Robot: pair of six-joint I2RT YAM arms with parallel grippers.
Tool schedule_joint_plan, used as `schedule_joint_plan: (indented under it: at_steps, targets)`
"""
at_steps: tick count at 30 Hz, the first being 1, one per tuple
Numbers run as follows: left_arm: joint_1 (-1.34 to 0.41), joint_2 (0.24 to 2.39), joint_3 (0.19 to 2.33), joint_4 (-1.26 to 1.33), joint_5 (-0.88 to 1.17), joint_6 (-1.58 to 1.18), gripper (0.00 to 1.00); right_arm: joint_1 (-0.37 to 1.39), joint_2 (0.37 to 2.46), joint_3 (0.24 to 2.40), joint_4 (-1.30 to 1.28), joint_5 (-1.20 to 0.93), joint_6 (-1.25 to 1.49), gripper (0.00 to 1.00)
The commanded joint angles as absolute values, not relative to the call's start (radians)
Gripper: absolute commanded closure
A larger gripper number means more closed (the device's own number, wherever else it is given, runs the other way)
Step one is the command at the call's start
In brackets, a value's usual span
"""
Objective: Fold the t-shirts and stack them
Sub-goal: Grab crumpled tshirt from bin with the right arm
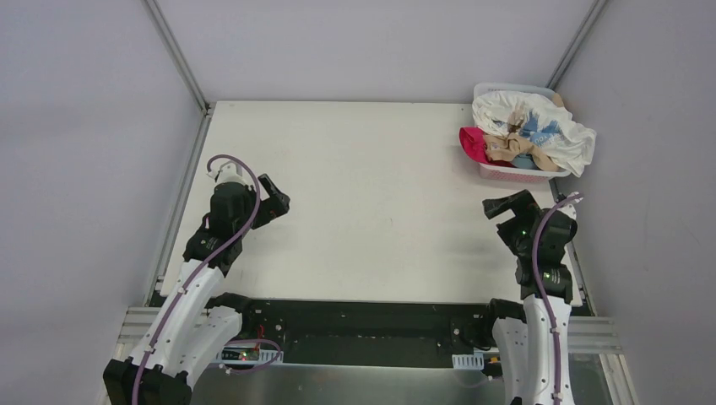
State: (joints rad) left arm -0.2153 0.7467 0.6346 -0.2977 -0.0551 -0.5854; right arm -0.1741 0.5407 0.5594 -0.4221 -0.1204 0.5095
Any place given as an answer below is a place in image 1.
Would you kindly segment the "white t shirt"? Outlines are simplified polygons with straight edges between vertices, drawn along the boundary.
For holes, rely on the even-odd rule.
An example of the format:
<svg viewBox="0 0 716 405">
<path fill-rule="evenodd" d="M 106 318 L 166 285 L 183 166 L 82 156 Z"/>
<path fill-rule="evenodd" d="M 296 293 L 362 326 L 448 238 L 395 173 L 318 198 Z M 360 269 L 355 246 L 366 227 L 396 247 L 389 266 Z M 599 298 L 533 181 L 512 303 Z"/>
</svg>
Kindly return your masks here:
<svg viewBox="0 0 716 405">
<path fill-rule="evenodd" d="M 496 90 L 475 97 L 472 110 L 490 160 L 511 162 L 525 155 L 539 170 L 576 177 L 593 161 L 596 131 L 549 97 Z"/>
</svg>

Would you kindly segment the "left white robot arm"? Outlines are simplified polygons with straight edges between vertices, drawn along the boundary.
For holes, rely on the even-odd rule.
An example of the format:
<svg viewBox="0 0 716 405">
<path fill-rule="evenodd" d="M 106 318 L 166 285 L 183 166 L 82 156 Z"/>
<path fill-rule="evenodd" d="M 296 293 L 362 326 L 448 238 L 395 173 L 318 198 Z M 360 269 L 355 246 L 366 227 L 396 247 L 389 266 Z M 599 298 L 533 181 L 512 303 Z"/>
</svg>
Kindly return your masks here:
<svg viewBox="0 0 716 405">
<path fill-rule="evenodd" d="M 187 241 L 180 272 L 148 331 L 125 360 L 103 372 L 112 404 L 189 404 L 203 371 L 234 338 L 251 339 L 252 313 L 231 306 L 205 306 L 242 252 L 248 230 L 288 213 L 290 197 L 266 174 L 247 184 L 240 175 L 215 177 L 209 211 Z"/>
</svg>

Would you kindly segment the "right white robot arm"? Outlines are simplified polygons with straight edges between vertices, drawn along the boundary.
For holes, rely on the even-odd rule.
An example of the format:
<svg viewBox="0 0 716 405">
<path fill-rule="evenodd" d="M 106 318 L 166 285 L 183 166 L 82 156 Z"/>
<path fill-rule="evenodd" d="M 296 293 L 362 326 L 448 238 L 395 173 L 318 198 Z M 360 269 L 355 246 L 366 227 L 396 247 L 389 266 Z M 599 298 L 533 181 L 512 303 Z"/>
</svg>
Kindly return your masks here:
<svg viewBox="0 0 716 405">
<path fill-rule="evenodd" d="M 572 312 L 572 274 L 563 263 L 578 230 L 574 192 L 542 208 L 527 190 L 486 199 L 488 219 L 510 211 L 497 234 L 517 259 L 520 300 L 491 300 L 480 321 L 484 342 L 496 346 L 508 404 L 572 404 L 567 327 Z"/>
</svg>

